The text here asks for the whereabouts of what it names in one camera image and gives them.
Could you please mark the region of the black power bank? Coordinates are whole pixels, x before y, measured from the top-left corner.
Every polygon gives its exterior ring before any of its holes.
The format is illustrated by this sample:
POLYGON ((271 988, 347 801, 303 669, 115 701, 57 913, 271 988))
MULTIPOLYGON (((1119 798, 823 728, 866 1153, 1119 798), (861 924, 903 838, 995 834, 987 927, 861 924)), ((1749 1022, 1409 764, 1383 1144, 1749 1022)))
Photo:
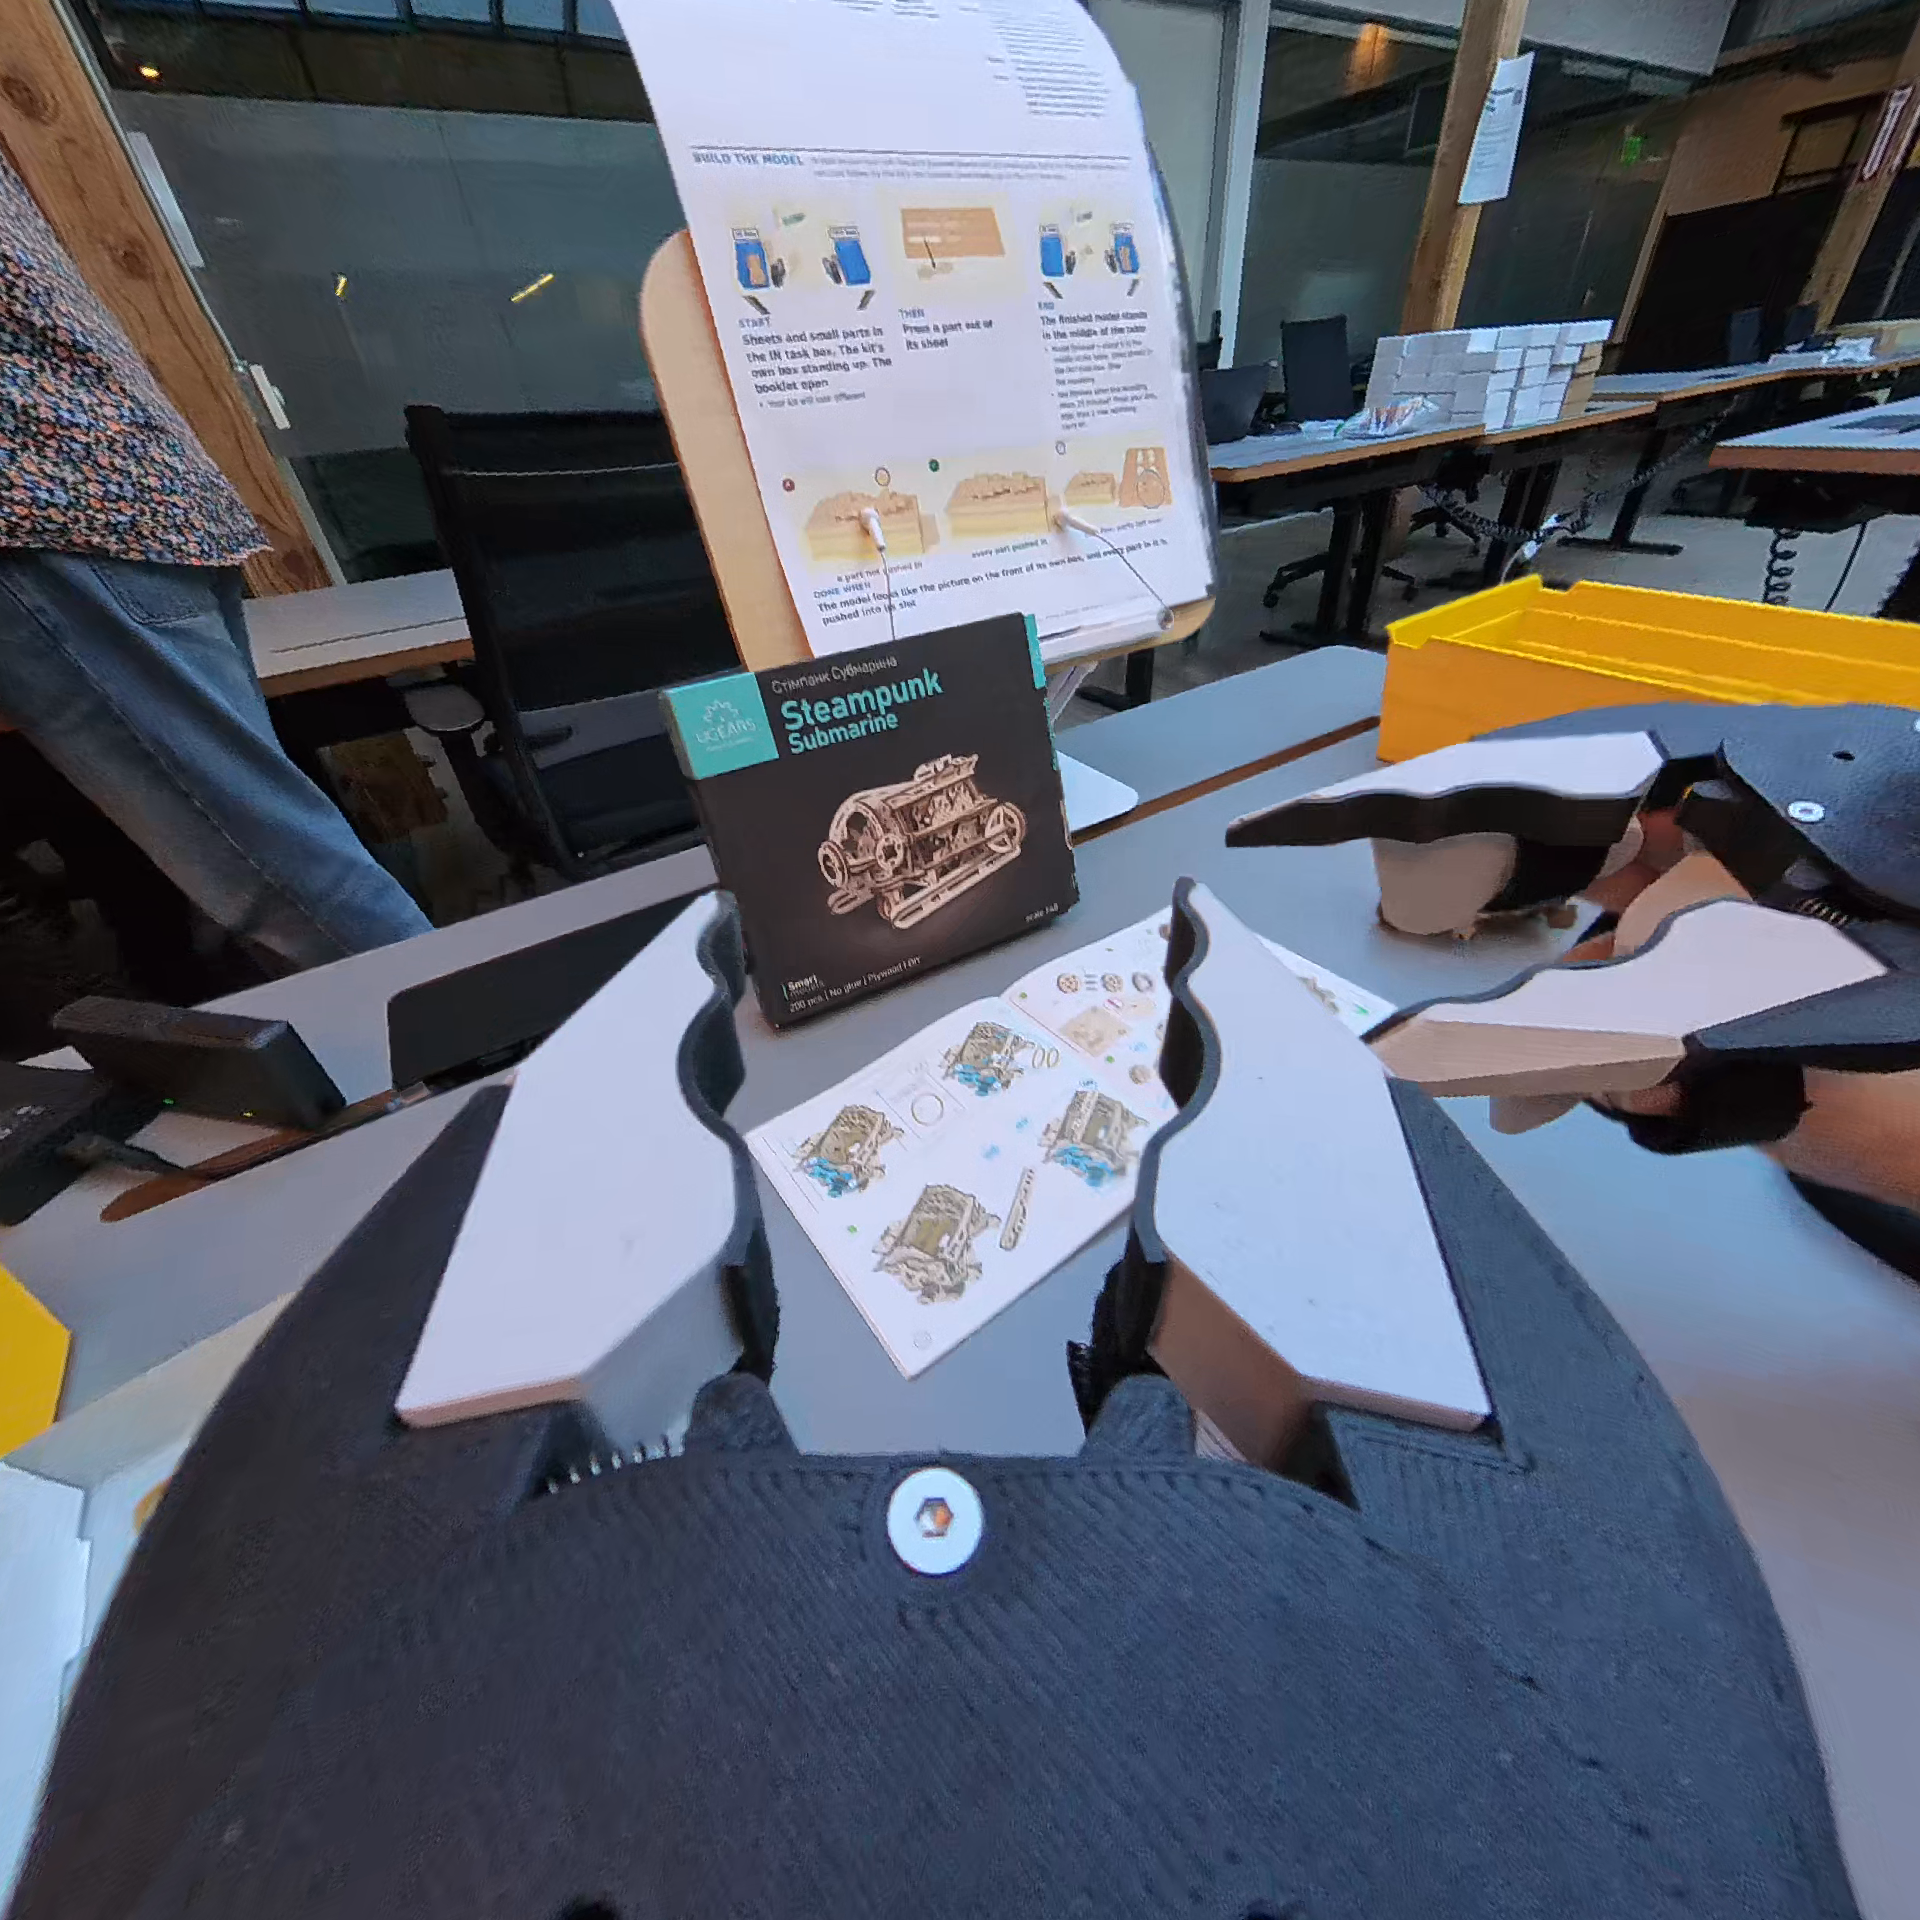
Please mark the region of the black power bank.
POLYGON ((312 1131, 346 1097, 287 1018, 86 996, 53 1035, 106 1079, 211 1121, 312 1131))

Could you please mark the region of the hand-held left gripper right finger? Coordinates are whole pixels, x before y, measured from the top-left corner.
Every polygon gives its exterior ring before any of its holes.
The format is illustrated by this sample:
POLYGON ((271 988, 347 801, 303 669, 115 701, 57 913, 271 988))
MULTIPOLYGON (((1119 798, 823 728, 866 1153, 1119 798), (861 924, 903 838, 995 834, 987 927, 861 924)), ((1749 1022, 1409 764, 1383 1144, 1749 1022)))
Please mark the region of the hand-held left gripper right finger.
POLYGON ((1254 1469, 1327 1406, 1476 1430, 1493 1398, 1388 1075, 1197 880, 1171 888, 1167 988, 1171 1117, 1070 1350, 1083 1425, 1161 1373, 1254 1469))

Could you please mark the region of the open illustrated assembly booklet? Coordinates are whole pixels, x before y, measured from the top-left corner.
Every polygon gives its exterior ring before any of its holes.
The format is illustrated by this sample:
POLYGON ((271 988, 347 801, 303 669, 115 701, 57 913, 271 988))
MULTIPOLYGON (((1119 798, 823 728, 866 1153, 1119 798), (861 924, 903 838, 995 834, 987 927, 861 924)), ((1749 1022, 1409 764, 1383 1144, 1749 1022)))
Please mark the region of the open illustrated assembly booklet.
POLYGON ((903 1378, 1131 1205, 1176 1114, 1158 1072, 1168 935, 1161 906, 748 1131, 903 1378))

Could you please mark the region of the printed instruction sheet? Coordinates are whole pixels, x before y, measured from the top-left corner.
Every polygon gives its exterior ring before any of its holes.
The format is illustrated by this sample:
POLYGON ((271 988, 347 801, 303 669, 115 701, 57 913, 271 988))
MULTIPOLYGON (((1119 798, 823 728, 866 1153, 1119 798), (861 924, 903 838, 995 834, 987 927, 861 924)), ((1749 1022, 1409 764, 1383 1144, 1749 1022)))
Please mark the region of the printed instruction sheet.
POLYGON ((1194 341, 1079 2, 616 2, 815 655, 1211 594, 1194 341))

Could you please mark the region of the wooden post with paper sign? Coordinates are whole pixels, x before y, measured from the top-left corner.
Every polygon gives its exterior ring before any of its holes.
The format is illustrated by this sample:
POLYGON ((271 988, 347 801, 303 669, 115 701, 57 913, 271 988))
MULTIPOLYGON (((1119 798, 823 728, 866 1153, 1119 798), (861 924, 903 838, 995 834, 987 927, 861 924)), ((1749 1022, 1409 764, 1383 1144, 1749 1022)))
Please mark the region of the wooden post with paper sign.
POLYGON ((1484 211, 1462 205, 1459 191, 1500 61, 1519 51, 1526 10, 1526 2, 1466 2, 1462 10, 1398 333, 1457 326, 1484 211))

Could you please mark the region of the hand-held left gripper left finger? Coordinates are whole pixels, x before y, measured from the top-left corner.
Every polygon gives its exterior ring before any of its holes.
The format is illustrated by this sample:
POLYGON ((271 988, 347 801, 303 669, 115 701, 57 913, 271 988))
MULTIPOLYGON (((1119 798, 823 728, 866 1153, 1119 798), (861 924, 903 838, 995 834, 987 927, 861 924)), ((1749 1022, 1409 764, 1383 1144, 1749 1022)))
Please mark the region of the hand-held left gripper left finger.
POLYGON ((779 1288, 727 1121, 745 985, 735 903, 698 894, 514 1072, 403 1425, 581 1404, 613 1442, 682 1449, 712 1378, 772 1376, 779 1288))

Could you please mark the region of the yellow plastic bin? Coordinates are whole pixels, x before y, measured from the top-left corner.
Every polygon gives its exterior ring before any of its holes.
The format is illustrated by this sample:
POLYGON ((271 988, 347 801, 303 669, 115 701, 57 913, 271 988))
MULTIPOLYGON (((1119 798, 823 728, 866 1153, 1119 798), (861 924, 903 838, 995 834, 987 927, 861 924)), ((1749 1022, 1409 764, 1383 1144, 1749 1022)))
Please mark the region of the yellow plastic bin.
POLYGON ((1918 626, 1526 577, 1388 626, 1377 754, 1647 701, 1918 709, 1918 626))
POLYGON ((70 1332, 5 1267, 2 1296, 2 1457, 55 1425, 70 1357, 70 1332))

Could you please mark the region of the black flat panel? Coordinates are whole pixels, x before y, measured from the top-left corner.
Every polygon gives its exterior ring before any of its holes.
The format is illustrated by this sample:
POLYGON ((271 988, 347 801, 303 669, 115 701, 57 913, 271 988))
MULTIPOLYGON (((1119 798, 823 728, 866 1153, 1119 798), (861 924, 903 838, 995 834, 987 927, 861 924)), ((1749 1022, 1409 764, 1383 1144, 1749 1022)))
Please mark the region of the black flat panel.
POLYGON ((517 1065, 693 901, 652 901, 398 992, 386 1002, 392 1085, 453 1090, 517 1065))

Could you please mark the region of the person's right hand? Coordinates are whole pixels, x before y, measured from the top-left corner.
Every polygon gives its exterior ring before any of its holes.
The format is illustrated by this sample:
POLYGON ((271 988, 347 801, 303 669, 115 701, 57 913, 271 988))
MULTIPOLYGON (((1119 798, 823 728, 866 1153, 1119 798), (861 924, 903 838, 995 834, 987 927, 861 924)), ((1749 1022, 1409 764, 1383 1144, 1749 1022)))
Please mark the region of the person's right hand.
POLYGON ((1805 1183, 1918 1213, 1918 1131, 1852 1125, 1852 1121, 1849 1114, 1811 1111, 1773 1147, 1773 1157, 1805 1183))

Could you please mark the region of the black model kit box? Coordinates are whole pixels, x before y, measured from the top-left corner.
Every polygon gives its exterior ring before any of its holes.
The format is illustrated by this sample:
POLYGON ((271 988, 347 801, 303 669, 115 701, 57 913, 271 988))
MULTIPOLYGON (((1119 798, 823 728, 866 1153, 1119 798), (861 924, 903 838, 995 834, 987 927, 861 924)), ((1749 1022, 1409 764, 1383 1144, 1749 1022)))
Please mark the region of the black model kit box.
POLYGON ((708 673, 658 691, 658 706, 776 1029, 1076 903, 1026 613, 708 673))

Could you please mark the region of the long background desk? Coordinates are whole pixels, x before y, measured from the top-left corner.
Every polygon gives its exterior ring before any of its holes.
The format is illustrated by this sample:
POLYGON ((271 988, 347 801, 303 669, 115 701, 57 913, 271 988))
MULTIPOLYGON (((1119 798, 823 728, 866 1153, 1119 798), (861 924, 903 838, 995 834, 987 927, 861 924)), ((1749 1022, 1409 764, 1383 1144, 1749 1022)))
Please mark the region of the long background desk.
POLYGON ((1422 494, 1480 541, 1480 584, 1548 521, 1561 469, 1624 426, 1643 426, 1658 407, 1624 400, 1579 417, 1503 426, 1495 432, 1437 426, 1388 437, 1265 437, 1209 451, 1218 530, 1249 530, 1285 517, 1330 513, 1319 560, 1319 601, 1305 623, 1267 642, 1373 643, 1373 606, 1396 499, 1422 494))

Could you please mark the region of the stack of white boxes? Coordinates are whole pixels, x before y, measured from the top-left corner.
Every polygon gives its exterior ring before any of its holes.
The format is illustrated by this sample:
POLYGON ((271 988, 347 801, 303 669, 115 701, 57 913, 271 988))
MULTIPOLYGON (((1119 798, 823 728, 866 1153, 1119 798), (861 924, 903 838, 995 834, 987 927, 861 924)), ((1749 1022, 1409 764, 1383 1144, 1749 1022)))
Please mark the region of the stack of white boxes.
POLYGON ((1387 336, 1365 408, 1409 431, 1503 432, 1579 417, 1612 320, 1505 322, 1387 336))

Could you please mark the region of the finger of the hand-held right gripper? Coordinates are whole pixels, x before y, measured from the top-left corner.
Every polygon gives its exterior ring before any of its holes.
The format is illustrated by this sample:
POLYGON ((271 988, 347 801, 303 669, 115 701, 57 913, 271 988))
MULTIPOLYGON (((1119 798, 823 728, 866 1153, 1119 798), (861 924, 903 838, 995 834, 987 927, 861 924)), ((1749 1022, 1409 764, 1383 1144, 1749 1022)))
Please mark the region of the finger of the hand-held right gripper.
POLYGON ((1459 741, 1246 812, 1227 845, 1367 842, 1387 927, 1468 938, 1580 894, 1636 838, 1659 773, 1650 732, 1459 741))
POLYGON ((1888 985, 1888 945, 1757 901, 1633 906, 1604 959, 1531 966, 1495 992, 1435 998, 1367 1032, 1379 1065, 1437 1097, 1490 1099, 1500 1131, 1646 1092, 1685 1065, 1790 1065, 1802 1047, 1871 1068, 1884 1013, 1840 992, 1888 985))

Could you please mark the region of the grey side desk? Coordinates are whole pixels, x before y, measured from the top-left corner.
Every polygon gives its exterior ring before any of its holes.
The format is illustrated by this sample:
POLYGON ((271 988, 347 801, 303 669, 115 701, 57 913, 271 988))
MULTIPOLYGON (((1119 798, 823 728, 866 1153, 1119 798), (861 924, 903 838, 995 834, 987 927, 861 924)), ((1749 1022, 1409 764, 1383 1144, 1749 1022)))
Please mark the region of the grey side desk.
POLYGON ((268 697, 474 658, 449 566, 246 598, 243 613, 255 677, 268 697))

